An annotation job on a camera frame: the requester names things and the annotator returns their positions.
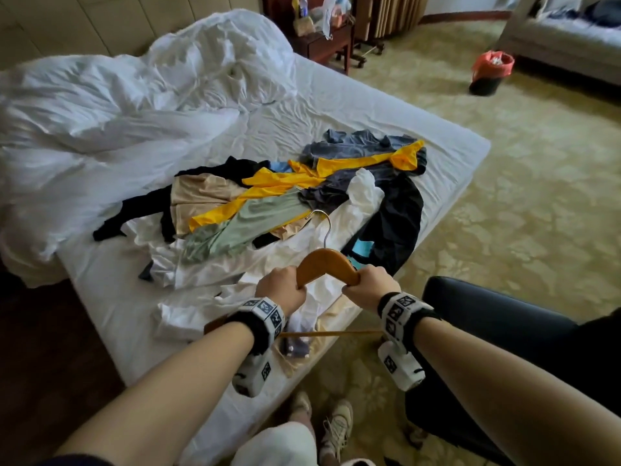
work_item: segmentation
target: yellow shirt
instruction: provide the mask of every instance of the yellow shirt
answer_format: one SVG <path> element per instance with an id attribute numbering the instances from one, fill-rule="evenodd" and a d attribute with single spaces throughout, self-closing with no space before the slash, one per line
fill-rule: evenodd
<path id="1" fill-rule="evenodd" d="M 315 170 L 307 165 L 294 160 L 289 160 L 289 165 L 293 173 L 275 173 L 267 168 L 261 168 L 251 178 L 244 178 L 244 184 L 252 186 L 244 191 L 230 203 L 223 204 L 199 216 L 191 217 L 188 221 L 190 230 L 207 224 L 218 224 L 233 217 L 241 209 L 248 199 L 258 199 L 267 196 L 278 196 L 286 193 L 292 187 L 308 188 L 317 186 L 326 177 L 338 170 L 346 168 L 361 168 L 364 166 L 375 165 L 384 161 L 390 161 L 393 167 L 398 170 L 416 170 L 418 161 L 417 152 L 423 147 L 424 142 L 416 142 L 401 147 L 395 152 L 382 153 L 361 158 L 319 158 Z"/>

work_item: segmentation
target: sneaker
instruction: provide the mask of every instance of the sneaker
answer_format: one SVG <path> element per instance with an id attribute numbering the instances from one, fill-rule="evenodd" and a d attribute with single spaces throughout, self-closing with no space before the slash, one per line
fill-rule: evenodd
<path id="1" fill-rule="evenodd" d="M 321 440 L 319 460 L 325 454 L 332 454 L 341 462 L 341 450 L 346 447 L 347 439 L 352 434 L 353 409 L 346 399 L 338 401 L 330 419 L 323 421 L 325 435 Z"/>
<path id="2" fill-rule="evenodd" d="M 312 406 L 311 400 L 308 397 L 308 394 L 304 391 L 298 392 L 291 402 L 291 412 L 295 412 L 297 410 L 303 410 L 308 414 L 309 419 L 312 417 Z"/>

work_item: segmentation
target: white wall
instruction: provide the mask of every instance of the white wall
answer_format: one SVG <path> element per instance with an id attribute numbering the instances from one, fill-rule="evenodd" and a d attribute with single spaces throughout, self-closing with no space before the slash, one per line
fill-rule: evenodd
<path id="1" fill-rule="evenodd" d="M 517 0 L 429 0 L 425 14 L 506 10 L 516 2 Z"/>

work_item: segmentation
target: white pants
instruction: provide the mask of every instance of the white pants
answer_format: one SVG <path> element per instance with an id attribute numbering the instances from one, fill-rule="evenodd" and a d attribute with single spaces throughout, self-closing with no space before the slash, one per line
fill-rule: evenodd
<path id="1" fill-rule="evenodd" d="M 341 466 L 353 466 L 360 461 L 375 466 L 363 459 L 351 460 Z M 237 450 L 231 466 L 317 466 L 315 439 L 299 422 L 268 428 Z"/>

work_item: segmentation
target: nightstand leg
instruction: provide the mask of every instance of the nightstand leg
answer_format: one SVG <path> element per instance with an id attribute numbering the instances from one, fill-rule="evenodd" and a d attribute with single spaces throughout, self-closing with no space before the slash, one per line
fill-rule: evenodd
<path id="1" fill-rule="evenodd" d="M 345 75 L 349 76 L 349 65 L 352 58 L 352 45 L 347 44 L 343 52 L 345 53 Z"/>

